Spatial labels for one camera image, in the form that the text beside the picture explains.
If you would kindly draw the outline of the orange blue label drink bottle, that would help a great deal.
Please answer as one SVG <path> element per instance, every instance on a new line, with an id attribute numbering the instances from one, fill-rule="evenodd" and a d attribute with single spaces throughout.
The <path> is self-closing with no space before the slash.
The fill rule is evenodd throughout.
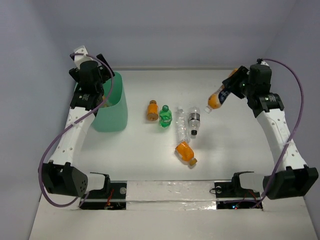
<path id="1" fill-rule="evenodd" d="M 222 85 L 218 90 L 216 90 L 207 101 L 207 106 L 205 107 L 205 111 L 209 114 L 212 110 L 220 108 L 227 97 L 231 94 L 232 89 L 234 88 L 235 80 L 232 80 L 231 77 L 236 73 L 238 68 L 235 68 L 222 82 Z"/>

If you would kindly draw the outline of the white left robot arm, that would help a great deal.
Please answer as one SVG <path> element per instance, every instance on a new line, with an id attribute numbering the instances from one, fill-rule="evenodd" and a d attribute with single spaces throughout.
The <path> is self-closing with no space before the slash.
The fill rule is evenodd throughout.
<path id="1" fill-rule="evenodd" d="M 45 196 L 54 194 L 79 198 L 87 191 L 88 175 L 76 167 L 75 160 L 98 110 L 113 91 L 110 88 L 105 93 L 104 84 L 107 81 L 113 83 L 115 73 L 102 54 L 94 56 L 74 52 L 70 56 L 77 64 L 69 70 L 76 87 L 65 128 L 53 140 L 57 147 L 48 162 L 45 162 L 45 154 L 41 157 L 38 180 Z"/>

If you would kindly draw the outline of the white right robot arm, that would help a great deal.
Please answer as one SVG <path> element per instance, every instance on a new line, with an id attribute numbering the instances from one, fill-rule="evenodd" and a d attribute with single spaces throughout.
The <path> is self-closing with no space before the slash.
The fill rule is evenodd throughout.
<path id="1" fill-rule="evenodd" d="M 263 178 L 263 195 L 271 200 L 302 197 L 319 173 L 300 155 L 293 140 L 297 130 L 289 130 L 282 99 L 270 91 L 271 78 L 271 68 L 259 61 L 249 68 L 241 66 L 222 84 L 229 93 L 247 100 L 267 139 L 274 169 Z"/>

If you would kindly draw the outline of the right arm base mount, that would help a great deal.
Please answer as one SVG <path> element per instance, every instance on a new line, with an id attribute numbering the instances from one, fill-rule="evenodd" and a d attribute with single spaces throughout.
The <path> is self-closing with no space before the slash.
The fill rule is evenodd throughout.
<path id="1" fill-rule="evenodd" d="M 216 181 L 214 187 L 209 192 L 216 196 L 216 208 L 218 210 L 238 210 L 238 209 L 263 209 L 259 192 L 241 187 L 240 175 L 252 173 L 251 171 L 241 171 L 233 174 L 231 180 Z"/>

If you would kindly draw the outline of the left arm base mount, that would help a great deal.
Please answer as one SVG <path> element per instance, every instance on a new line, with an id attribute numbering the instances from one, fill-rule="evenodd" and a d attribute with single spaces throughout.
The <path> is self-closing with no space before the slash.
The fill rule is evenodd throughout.
<path id="1" fill-rule="evenodd" d="M 104 174 L 105 181 L 102 189 L 91 190 L 80 200 L 81 210 L 125 210 L 127 207 L 127 181 L 112 181 Z"/>

